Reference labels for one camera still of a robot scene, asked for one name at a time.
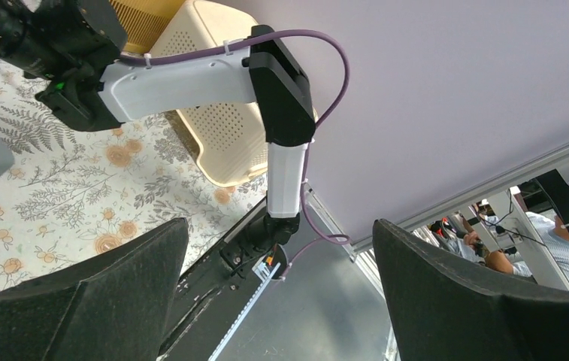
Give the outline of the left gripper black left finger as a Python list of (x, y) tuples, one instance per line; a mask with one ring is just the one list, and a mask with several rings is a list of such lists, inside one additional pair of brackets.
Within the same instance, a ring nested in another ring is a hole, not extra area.
[(154, 360), (188, 241), (173, 219), (0, 291), (0, 360)]

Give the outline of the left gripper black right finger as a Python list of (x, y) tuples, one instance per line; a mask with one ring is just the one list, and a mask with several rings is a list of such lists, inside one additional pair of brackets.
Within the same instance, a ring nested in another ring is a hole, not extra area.
[(388, 220), (372, 235), (403, 360), (569, 360), (569, 291), (469, 262)]

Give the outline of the cream perforated plastic basket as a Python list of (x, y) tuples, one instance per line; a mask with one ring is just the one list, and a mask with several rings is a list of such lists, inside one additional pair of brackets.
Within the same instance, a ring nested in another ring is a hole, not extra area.
[[(191, 53), (250, 35), (249, 14), (210, 1), (186, 1), (151, 48), (154, 57)], [(268, 147), (255, 103), (216, 103), (166, 112), (171, 128), (203, 175), (218, 187), (266, 172)]]

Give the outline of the yellow slatted waste basket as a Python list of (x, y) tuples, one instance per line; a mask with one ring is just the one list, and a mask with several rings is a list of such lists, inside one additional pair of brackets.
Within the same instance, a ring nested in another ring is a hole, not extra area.
[(128, 38), (127, 53), (146, 53), (156, 43), (185, 0), (110, 0)]

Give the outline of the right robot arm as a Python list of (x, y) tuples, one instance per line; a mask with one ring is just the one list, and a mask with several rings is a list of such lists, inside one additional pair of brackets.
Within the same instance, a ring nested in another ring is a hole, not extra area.
[(245, 245), (267, 250), (298, 231), (307, 148), (316, 131), (310, 82), (283, 44), (285, 31), (175, 56), (123, 55), (127, 40), (106, 1), (44, 1), (36, 11), (0, 1), (0, 60), (48, 82), (36, 95), (67, 127), (115, 129), (169, 110), (217, 103), (258, 106), (268, 146), (265, 215)]

